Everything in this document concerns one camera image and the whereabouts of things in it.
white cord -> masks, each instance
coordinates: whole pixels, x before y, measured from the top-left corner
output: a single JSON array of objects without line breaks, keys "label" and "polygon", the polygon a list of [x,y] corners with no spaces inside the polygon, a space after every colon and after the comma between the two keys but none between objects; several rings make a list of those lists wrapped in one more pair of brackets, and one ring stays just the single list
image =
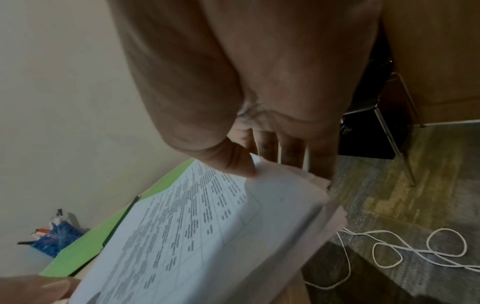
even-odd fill
[{"label": "white cord", "polygon": [[[449,254],[449,253],[444,253],[444,252],[439,252],[439,251],[435,251],[435,250],[432,250],[432,248],[430,247],[430,240],[431,238],[437,233],[437,232],[440,232],[440,231],[450,231],[450,232],[453,232],[455,233],[456,235],[458,235],[461,239],[461,241],[463,242],[463,251],[459,254]],[[393,268],[393,267],[396,267],[398,265],[400,265],[400,263],[403,262],[404,260],[404,257],[402,256],[402,254],[400,253],[400,250],[405,250],[405,251],[410,251],[410,252],[413,252],[415,253],[416,255],[418,255],[419,257],[421,257],[422,259],[426,260],[427,262],[433,264],[433,265],[437,265],[437,266],[441,266],[441,267],[450,267],[450,268],[464,268],[466,270],[470,270],[470,271],[474,271],[474,272],[479,272],[480,273],[480,265],[463,265],[463,264],[459,264],[455,261],[452,261],[447,257],[461,257],[461,256],[464,256],[465,253],[467,252],[467,241],[465,241],[465,238],[460,234],[458,233],[457,231],[453,230],[453,229],[449,229],[449,228],[440,228],[440,229],[437,229],[435,230],[434,232],[432,232],[428,238],[426,239],[426,247],[428,249],[415,249],[413,248],[412,246],[410,246],[407,242],[405,242],[400,236],[398,236],[397,234],[391,232],[391,231],[388,231],[388,230],[374,230],[374,231],[367,231],[367,232],[363,232],[363,233],[355,233],[351,230],[348,230],[348,229],[342,229],[340,230],[339,232],[343,232],[343,233],[346,233],[346,234],[350,234],[352,236],[360,236],[360,235],[364,235],[364,236],[368,236],[374,240],[376,240],[376,243],[373,244],[373,247],[371,248],[371,255],[373,257],[373,261],[375,262],[375,264],[380,267],[380,268]],[[375,234],[375,233],[390,233],[390,234],[393,234],[395,237],[397,237],[400,242],[402,242],[405,246],[398,246],[398,245],[392,245],[392,244],[389,244],[385,241],[382,241],[380,239],[377,239],[373,236],[371,236],[372,234]],[[345,249],[345,245],[344,245],[344,242],[342,241],[342,238],[340,237],[340,234],[337,232],[337,236],[338,238],[340,239],[340,243],[341,243],[341,246],[343,247],[343,251],[345,252],[345,256],[346,256],[346,260],[348,261],[348,274],[346,275],[345,278],[343,278],[342,280],[340,280],[339,282],[333,284],[332,286],[318,286],[318,285],[315,285],[315,284],[312,284],[310,282],[305,282],[305,284],[307,285],[310,285],[312,287],[315,287],[317,289],[320,289],[320,290],[331,290],[337,286],[339,286],[340,284],[344,283],[346,280],[348,280],[350,278],[350,275],[352,274],[352,266],[350,265],[350,259],[349,259],[349,256],[347,254],[347,250]],[[390,247],[391,249],[395,250],[395,252],[399,255],[400,257],[400,260],[398,260],[397,262],[393,263],[392,265],[380,265],[378,262],[377,262],[377,259],[375,257],[375,248],[377,246],[386,246],[386,247]],[[428,257],[422,255],[421,253],[425,253],[425,254],[433,254],[435,255],[436,257],[439,257],[440,259],[448,262],[449,264],[443,264],[443,263],[438,263],[438,262],[435,262],[431,259],[429,259]]]}]

chair leg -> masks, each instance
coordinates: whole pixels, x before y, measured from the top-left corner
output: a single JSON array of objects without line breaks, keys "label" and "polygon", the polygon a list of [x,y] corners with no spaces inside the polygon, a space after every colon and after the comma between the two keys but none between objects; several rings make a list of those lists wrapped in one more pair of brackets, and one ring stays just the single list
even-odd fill
[{"label": "chair leg", "polygon": [[423,124],[422,120],[420,119],[419,112],[417,110],[417,107],[414,104],[414,100],[412,99],[412,96],[410,95],[410,91],[407,87],[407,84],[405,83],[404,78],[398,72],[392,72],[392,75],[396,76],[400,80],[401,86],[403,87],[403,90],[405,91],[405,93],[408,97],[408,103],[410,104],[410,107],[413,110],[413,113],[415,114],[415,116],[418,120],[418,123],[420,124],[420,127],[424,128],[425,125]]},{"label": "chair leg", "polygon": [[381,127],[383,128],[383,131],[385,132],[391,147],[395,151],[395,154],[397,155],[397,157],[400,159],[400,163],[401,163],[401,166],[403,167],[403,171],[405,172],[405,175],[407,176],[407,178],[410,180],[410,185],[412,187],[415,187],[416,183],[414,179],[414,174],[412,173],[412,168],[410,168],[410,165],[407,163],[407,159],[405,158],[405,155],[401,153],[400,149],[398,148],[395,142],[395,139],[391,134],[390,129],[388,128],[385,122],[385,119],[382,116],[379,108],[375,109],[375,114],[378,117],[378,121],[380,121]]}]

floor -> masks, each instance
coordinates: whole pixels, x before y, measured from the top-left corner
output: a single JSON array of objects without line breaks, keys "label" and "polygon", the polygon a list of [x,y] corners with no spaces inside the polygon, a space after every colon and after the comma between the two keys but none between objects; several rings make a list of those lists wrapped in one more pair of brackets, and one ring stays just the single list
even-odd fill
[{"label": "floor", "polygon": [[[480,264],[480,124],[452,124],[415,128],[409,161],[417,180],[410,187],[395,160],[340,157],[333,197],[349,216],[355,232],[391,230],[413,247],[425,248],[428,235],[448,227],[468,243],[459,263]],[[372,259],[373,240],[342,234],[352,264],[352,276],[331,291],[308,287],[312,303],[435,303],[480,302],[480,273],[431,265],[402,252],[396,268],[380,269]],[[382,236],[388,242],[393,238]],[[458,236],[441,232],[431,240],[433,249],[458,253]],[[397,255],[377,249],[380,264]],[[331,285],[343,278],[348,264],[338,239],[318,251],[303,269],[305,280]]]}]

hand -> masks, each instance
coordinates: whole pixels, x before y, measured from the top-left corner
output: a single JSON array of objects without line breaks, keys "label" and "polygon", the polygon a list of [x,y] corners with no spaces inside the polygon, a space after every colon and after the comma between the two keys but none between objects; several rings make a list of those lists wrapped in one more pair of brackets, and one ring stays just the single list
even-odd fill
[{"label": "hand", "polygon": [[248,152],[331,178],[379,0],[110,0],[145,107],[170,146],[251,176]]},{"label": "hand", "polygon": [[71,296],[80,280],[39,275],[0,277],[2,303],[52,304]]}]

